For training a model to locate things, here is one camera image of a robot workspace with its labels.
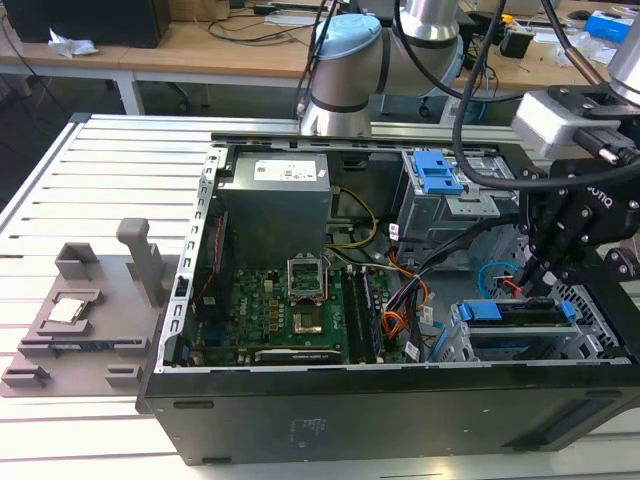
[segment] open computer tower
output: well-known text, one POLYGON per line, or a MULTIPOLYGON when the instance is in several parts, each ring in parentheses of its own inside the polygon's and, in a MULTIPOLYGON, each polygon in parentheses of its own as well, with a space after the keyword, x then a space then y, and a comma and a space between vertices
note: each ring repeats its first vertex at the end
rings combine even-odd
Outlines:
MULTIPOLYGON (((485 175, 530 166, 465 149, 485 175)), ((606 278, 505 289, 527 238, 491 222, 517 202, 447 144, 214 138, 144 401, 190 465, 567 446, 640 405, 640 314, 606 278), (481 221, 405 300, 406 328, 381 321, 412 277, 393 265, 481 221)))

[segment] power supply label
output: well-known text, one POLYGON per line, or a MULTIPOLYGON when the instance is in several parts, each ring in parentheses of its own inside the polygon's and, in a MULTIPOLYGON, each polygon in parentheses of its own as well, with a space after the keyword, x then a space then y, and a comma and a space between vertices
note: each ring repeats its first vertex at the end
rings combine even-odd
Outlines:
POLYGON ((316 162, 313 160, 258 160, 254 180, 272 182, 315 182, 316 162))

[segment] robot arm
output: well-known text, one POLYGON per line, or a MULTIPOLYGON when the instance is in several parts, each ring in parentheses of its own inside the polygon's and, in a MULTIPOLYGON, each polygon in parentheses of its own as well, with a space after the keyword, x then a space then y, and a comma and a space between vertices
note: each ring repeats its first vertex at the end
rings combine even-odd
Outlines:
MULTIPOLYGON (((457 8, 456 0, 408 0, 401 10, 413 50, 446 84, 462 63, 457 8)), ((327 30, 301 130, 312 136, 369 137, 370 95, 424 96, 436 91, 407 55, 395 28, 382 29, 371 16, 340 15, 327 30)))
MULTIPOLYGON (((592 87, 554 86, 527 93, 514 130, 547 158, 556 160, 550 177, 612 172, 637 164, 634 140, 640 118, 640 22, 635 22, 609 65, 611 82, 592 87)), ((528 170, 524 176, 546 176, 528 170)), ((528 261, 515 280, 526 295, 543 295, 558 278, 565 284, 608 275, 618 281, 640 278, 636 255, 611 249, 590 264, 588 250, 635 235, 640 226, 640 176, 520 193, 520 230, 528 234, 528 261)))

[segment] black computer case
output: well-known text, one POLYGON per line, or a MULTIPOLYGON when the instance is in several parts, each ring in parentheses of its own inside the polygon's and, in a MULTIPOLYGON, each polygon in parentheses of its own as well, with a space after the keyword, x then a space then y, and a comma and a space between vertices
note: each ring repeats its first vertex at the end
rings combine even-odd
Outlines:
POLYGON ((167 0, 5 0, 13 28, 23 42, 58 35, 96 44, 155 48, 170 23, 167 0))

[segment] black cable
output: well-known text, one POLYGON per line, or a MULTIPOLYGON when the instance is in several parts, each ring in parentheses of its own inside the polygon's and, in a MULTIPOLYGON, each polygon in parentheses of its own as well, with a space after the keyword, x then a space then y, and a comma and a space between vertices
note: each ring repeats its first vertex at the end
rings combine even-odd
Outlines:
POLYGON ((489 46, 491 45, 491 38, 495 34, 498 28, 498 20, 502 15, 502 11, 506 4, 506 0, 500 0, 498 4, 498 8, 491 19, 491 24, 489 25, 489 31, 485 36, 484 41, 480 47, 480 54, 478 58, 476 58, 475 63, 473 64, 473 68, 471 69, 471 73, 469 74, 469 79, 467 80, 467 84, 464 88, 463 98, 460 100, 460 105, 458 106, 458 112, 456 113, 456 118, 453 123, 453 131, 452 131, 452 148, 458 161, 458 166, 462 169, 464 174, 471 180, 473 183, 478 185, 483 185, 486 187, 494 188, 496 190, 553 190, 553 189, 574 189, 574 188, 582 188, 590 185, 609 185, 612 183, 619 183, 628 181, 629 178, 632 178, 638 174, 640 174, 640 161, 636 161, 626 167, 609 170, 607 172, 602 173, 594 173, 588 175, 581 175, 572 178, 542 178, 537 180, 513 180, 506 178, 494 178, 488 175, 482 175, 474 170, 474 168, 469 163, 465 153, 464 146, 462 144, 462 128, 464 125, 464 114, 469 105, 469 101, 471 98, 471 92, 473 90, 475 80, 480 73, 480 70, 484 68, 484 58, 489 51, 489 46))
POLYGON ((322 32, 320 32, 320 38, 318 39, 318 44, 315 49, 314 58, 312 59, 311 69, 309 70, 309 78, 307 80, 307 86, 304 89, 303 99, 306 101, 309 95, 309 89, 311 88, 311 83, 316 74, 316 69, 318 68, 318 64, 320 62, 320 52, 322 52, 322 46, 324 45, 324 41, 327 37, 327 31, 329 30, 329 24, 331 23, 331 19, 333 18, 336 10, 338 8, 338 2, 334 1, 333 5, 329 9, 329 14, 325 20, 325 24, 322 27, 322 32))
MULTIPOLYGON (((393 21, 398 31, 398 37, 400 39, 400 42, 402 43, 402 46, 407 52, 407 55, 409 55, 409 58, 411 59, 413 64, 416 66, 418 70, 420 70, 420 73, 422 73, 422 75, 424 75, 427 78, 427 80, 429 80, 434 86, 439 88, 441 91, 443 91, 447 95, 462 100, 461 93, 457 92, 453 88, 448 87, 447 85, 442 83, 435 75, 433 75, 430 71, 428 71, 424 67, 420 59, 414 53, 413 48, 411 47, 411 45, 409 44, 409 40, 407 39, 407 35, 404 33, 404 30, 402 29, 402 22, 400 20, 400 0, 394 0, 393 2, 393 21)), ((505 96, 496 97, 496 98, 472 97, 470 98, 470 100, 467 101, 467 103, 469 101, 476 102, 476 103, 502 103, 502 102, 510 102, 511 100, 518 100, 520 98, 522 98, 522 94, 505 95, 505 96)))
POLYGON ((325 19, 325 25, 320 33, 320 38, 316 39, 318 27, 320 26, 320 19, 322 17, 322 12, 324 12, 325 7, 327 5, 328 0, 322 0, 320 5, 318 6, 318 11, 316 13, 316 17, 313 21, 313 30, 311 31, 311 41, 309 43, 309 49, 307 50, 307 63, 305 64, 304 70, 302 71, 302 75, 298 80, 298 85, 296 86, 295 95, 293 97, 293 112, 291 118, 294 120, 298 118, 298 103, 300 102, 300 92, 302 91, 302 84, 304 83, 307 75, 309 76, 309 82, 307 83, 307 87, 305 89, 305 97, 309 91, 309 85, 313 80, 313 73, 315 73, 314 62, 317 54, 320 52, 322 45, 324 45, 324 39, 327 34, 327 29, 329 28, 329 22, 333 17, 335 12, 337 2, 334 2, 332 8, 330 9, 327 18, 325 19))
POLYGON ((440 245, 420 264, 417 270, 417 276, 413 277, 411 281, 400 290, 398 295, 394 296, 392 301, 389 302, 387 310, 395 310, 402 305, 403 300, 407 297, 409 292, 418 287, 420 277, 426 275, 436 265, 444 262, 452 253, 469 248, 471 242, 473 242, 473 240, 475 240, 482 232, 503 225, 514 225, 518 223, 518 220, 518 214, 510 214, 498 218, 481 220, 440 245))
POLYGON ((274 32, 274 33, 270 33, 268 35, 262 35, 261 37, 252 37, 252 38, 235 38, 235 37, 227 37, 225 35, 219 35, 217 33, 214 33, 211 31, 211 27, 213 27, 214 25, 217 25, 217 22, 211 22, 209 24, 209 34, 215 38, 219 38, 220 40, 229 40, 232 42, 241 42, 241 43, 260 43, 260 42, 266 42, 269 40, 275 40, 276 38, 280 38, 285 34, 288 34, 289 32, 293 32, 295 30, 301 30, 303 28, 309 28, 311 25, 302 25, 299 27, 293 27, 293 28, 287 28, 285 30, 281 30, 279 32, 274 32))
POLYGON ((60 103, 60 101, 57 99, 57 97, 51 93, 51 90, 49 90, 49 87, 47 87, 47 84, 42 80, 42 78, 40 78, 40 76, 33 70, 33 68, 31 68, 31 65, 29 65, 27 63, 27 61, 25 60, 25 58, 20 54, 20 52, 18 51, 18 49, 16 48, 16 46, 13 44, 13 42, 11 41, 11 38, 9 37, 9 34, 7 33, 7 28, 5 26, 5 20, 7 19, 7 15, 3 15, 2 16, 2 20, 0 20, 0 26, 2 26, 2 33, 4 33, 4 38, 7 39, 7 42, 9 43, 9 45, 11 46, 11 48, 13 49, 13 51, 15 52, 16 55, 18 55, 18 57, 20 58, 20 60, 22 61, 22 63, 24 64, 25 67, 27 67, 29 69, 29 71, 31 72, 31 74, 36 78, 36 80, 38 82, 40 82, 40 84, 44 87, 44 89, 47 91, 47 93, 49 94, 49 96, 51 97, 51 99, 53 100, 53 102, 60 107, 60 110, 62 110, 64 112, 65 115, 69 116, 69 112, 67 111, 66 108, 64 108, 64 106, 62 105, 62 103, 60 103))

